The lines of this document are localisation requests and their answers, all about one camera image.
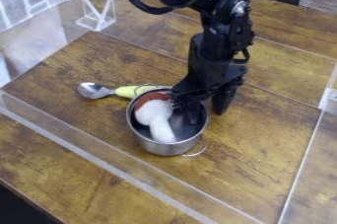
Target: black cable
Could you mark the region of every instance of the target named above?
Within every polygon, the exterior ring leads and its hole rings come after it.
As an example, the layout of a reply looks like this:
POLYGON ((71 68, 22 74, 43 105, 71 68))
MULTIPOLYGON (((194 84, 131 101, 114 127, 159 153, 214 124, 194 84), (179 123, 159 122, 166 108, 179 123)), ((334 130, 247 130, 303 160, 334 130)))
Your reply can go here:
POLYGON ((151 15, 162 15, 173 10, 173 8, 170 7, 161 7, 161 8, 151 7, 146 5, 141 0, 129 0, 129 1, 138 9, 141 9, 143 12, 151 15))

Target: pot handle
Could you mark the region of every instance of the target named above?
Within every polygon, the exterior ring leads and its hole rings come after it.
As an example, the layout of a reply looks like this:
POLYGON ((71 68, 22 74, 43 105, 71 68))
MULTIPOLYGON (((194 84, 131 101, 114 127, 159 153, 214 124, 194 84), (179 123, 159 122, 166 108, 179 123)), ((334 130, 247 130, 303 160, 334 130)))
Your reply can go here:
POLYGON ((203 137, 201 137, 199 141, 202 142, 203 145, 202 149, 193 154, 182 154, 181 157, 197 157, 205 152, 205 150, 207 149, 207 142, 203 139, 203 137))

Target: spoon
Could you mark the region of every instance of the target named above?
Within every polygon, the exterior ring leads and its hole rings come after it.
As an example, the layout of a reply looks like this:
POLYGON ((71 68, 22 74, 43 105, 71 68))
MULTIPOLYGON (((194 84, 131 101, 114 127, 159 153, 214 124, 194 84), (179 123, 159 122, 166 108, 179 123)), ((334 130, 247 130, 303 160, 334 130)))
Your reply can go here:
POLYGON ((111 95, 133 99, 137 95, 158 88, 158 86, 123 86, 117 89, 107 89, 94 83, 81 83, 77 86, 78 94, 87 99, 101 99, 111 95))

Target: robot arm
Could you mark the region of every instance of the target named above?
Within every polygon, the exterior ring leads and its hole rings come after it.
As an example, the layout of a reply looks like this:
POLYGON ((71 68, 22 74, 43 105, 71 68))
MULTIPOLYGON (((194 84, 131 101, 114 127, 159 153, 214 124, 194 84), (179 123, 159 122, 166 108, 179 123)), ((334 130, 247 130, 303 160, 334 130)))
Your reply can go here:
POLYGON ((247 46, 254 38, 250 0, 161 0, 166 5, 162 8, 139 0, 130 2, 149 14, 159 15, 185 7, 199 13, 203 32, 190 40, 187 74, 171 88, 171 99, 177 105, 193 109, 193 104, 211 97, 214 111, 223 113, 247 72, 247 46), (234 59, 238 52, 245 59, 234 59))

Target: metal pot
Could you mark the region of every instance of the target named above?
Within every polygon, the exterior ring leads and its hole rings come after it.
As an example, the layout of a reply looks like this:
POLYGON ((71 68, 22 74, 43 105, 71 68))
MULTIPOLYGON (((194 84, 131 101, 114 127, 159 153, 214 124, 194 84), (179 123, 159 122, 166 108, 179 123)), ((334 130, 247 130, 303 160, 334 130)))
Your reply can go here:
POLYGON ((126 109, 126 120, 127 120, 129 127, 131 128, 134 134, 137 135, 138 142, 146 151, 159 156, 181 155, 182 153, 185 153, 187 150, 190 150, 194 147, 197 140, 199 139, 199 135, 205 129, 205 126, 207 123, 207 114, 206 114, 205 106, 203 104, 199 104, 201 114, 198 117, 197 124, 191 124, 187 121, 185 114, 179 110, 173 111, 171 117, 169 118, 167 122, 171 128, 171 131, 174 133, 175 142, 162 143, 162 142, 154 141, 151 139, 149 128, 138 124, 134 118, 135 103, 141 99, 141 97, 150 92, 163 92, 169 94, 170 89, 157 88, 151 91, 142 93, 139 96, 137 96, 131 100, 126 109))

